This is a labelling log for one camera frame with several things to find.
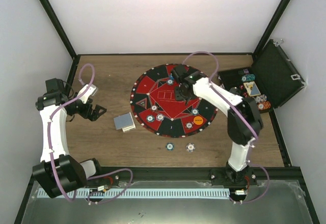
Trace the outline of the teal chip stack mat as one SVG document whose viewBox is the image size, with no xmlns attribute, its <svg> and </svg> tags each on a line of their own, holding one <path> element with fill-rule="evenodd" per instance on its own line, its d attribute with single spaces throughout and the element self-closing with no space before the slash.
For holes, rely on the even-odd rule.
<svg viewBox="0 0 326 224">
<path fill-rule="evenodd" d="M 192 115 L 198 115 L 198 114 L 199 111 L 196 108 L 192 109 Z"/>
</svg>

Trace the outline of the blue backed card deck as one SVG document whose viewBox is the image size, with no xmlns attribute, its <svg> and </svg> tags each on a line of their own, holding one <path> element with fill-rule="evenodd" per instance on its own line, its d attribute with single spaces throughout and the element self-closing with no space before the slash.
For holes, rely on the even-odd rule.
<svg viewBox="0 0 326 224">
<path fill-rule="evenodd" d="M 116 130 L 134 126 L 134 121 L 131 113 L 126 113 L 114 118 L 114 125 Z"/>
</svg>

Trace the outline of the teal poker chip stack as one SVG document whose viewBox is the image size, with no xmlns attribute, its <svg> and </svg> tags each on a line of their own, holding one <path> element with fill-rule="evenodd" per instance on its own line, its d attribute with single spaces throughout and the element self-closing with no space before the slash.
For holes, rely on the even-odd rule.
<svg viewBox="0 0 326 224">
<path fill-rule="evenodd" d="M 153 115 L 148 115 L 148 116 L 146 117 L 146 120 L 147 120 L 148 122 L 154 122 L 154 121 L 155 121 L 155 117 L 154 117 Z"/>
</svg>

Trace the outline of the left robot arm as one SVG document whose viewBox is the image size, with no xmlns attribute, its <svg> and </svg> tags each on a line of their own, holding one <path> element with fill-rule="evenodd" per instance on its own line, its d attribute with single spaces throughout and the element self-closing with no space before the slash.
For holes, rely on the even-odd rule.
<svg viewBox="0 0 326 224">
<path fill-rule="evenodd" d="M 106 108 L 92 104 L 92 96 L 98 90 L 95 85 L 85 84 L 70 98 L 63 80 L 53 78 L 45 84 L 46 93 L 36 102 L 43 125 L 43 150 L 40 163 L 33 166 L 33 177 L 50 198 L 56 198 L 86 186 L 87 180 L 92 185 L 103 181 L 104 172 L 97 159 L 77 162 L 70 155 L 66 119 L 78 114 L 96 121 Z"/>
</svg>

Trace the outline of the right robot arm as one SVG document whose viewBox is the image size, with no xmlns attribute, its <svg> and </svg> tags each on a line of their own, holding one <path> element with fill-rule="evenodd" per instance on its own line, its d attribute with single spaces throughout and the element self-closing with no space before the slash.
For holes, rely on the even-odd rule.
<svg viewBox="0 0 326 224">
<path fill-rule="evenodd" d="M 176 100 L 188 102 L 193 98 L 201 98 L 227 117 L 227 132 L 232 147 L 225 174 L 229 183 L 239 184 L 248 171 L 250 152 L 263 128 L 256 101 L 228 92 L 201 71 L 191 73 L 184 65 L 177 65 L 171 73 L 178 84 L 175 89 Z"/>
</svg>

